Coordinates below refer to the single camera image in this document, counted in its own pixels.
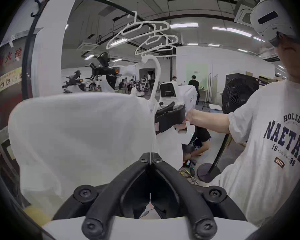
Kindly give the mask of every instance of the varsity patch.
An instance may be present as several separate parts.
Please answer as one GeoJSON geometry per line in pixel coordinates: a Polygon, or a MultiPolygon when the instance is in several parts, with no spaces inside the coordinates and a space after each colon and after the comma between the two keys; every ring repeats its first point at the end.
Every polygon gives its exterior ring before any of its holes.
{"type": "Polygon", "coordinates": [[[282,160],[280,160],[279,158],[276,157],[274,162],[281,168],[284,168],[284,162],[282,162],[282,160]]]}

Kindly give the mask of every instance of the poster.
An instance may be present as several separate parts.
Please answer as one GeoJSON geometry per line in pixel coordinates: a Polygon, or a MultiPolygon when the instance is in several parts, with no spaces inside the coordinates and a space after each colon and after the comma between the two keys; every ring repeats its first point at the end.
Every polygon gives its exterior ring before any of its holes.
{"type": "Polygon", "coordinates": [[[186,66],[186,82],[188,83],[192,79],[192,76],[195,75],[196,80],[199,82],[199,88],[208,88],[208,74],[208,64],[188,63],[186,66]]]}
{"type": "Polygon", "coordinates": [[[0,92],[16,83],[21,82],[21,69],[22,67],[19,67],[0,76],[0,92]]]}

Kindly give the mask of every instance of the fan base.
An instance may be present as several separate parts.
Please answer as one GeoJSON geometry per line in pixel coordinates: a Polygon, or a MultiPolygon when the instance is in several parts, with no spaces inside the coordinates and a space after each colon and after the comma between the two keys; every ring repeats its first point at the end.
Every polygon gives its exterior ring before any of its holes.
{"type": "Polygon", "coordinates": [[[209,173],[211,168],[211,163],[203,163],[197,169],[197,175],[200,181],[209,183],[211,182],[217,175],[221,174],[218,167],[214,167],[212,172],[209,173]]]}

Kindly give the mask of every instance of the person's arm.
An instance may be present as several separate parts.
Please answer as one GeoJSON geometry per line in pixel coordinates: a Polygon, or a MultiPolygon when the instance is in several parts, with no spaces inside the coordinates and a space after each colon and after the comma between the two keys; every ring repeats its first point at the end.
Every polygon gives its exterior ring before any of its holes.
{"type": "Polygon", "coordinates": [[[188,112],[187,118],[195,126],[200,126],[217,133],[230,133],[229,119],[226,114],[209,113],[192,109],[188,112]]]}
{"type": "Polygon", "coordinates": [[[198,150],[192,151],[190,154],[192,157],[200,155],[204,153],[205,151],[209,150],[211,147],[211,142],[210,140],[207,140],[205,142],[202,142],[202,147],[200,147],[198,150]]]}
{"type": "Polygon", "coordinates": [[[192,109],[188,112],[187,118],[190,123],[207,128],[218,133],[231,133],[236,143],[247,141],[255,114],[258,112],[258,102],[262,97],[262,91],[255,91],[247,103],[237,108],[233,113],[207,113],[192,109]]]}

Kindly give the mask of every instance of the white t-shirt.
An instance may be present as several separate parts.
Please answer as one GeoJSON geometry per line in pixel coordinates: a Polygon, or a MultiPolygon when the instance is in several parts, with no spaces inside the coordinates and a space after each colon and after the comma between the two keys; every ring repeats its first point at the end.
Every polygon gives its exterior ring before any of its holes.
{"type": "Polygon", "coordinates": [[[235,142],[248,143],[209,185],[224,188],[247,220],[261,226],[300,178],[300,84],[270,83],[228,118],[235,142]]]}

